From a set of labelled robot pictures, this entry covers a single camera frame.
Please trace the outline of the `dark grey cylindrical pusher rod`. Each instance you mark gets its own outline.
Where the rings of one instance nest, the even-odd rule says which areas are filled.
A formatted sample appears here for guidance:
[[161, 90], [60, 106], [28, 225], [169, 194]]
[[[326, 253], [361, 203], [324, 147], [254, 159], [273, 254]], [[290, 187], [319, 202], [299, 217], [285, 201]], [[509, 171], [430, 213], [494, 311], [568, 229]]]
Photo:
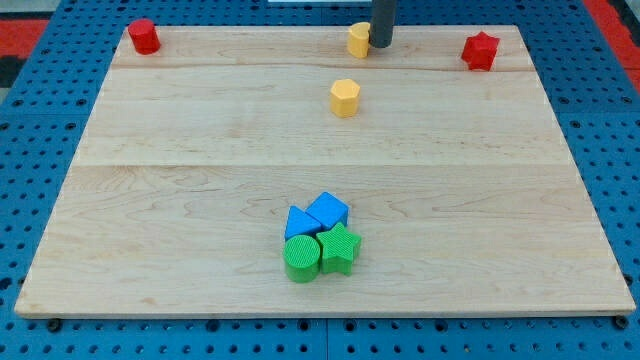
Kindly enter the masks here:
[[396, 0], [372, 0], [369, 43], [374, 48], [391, 45], [396, 16]]

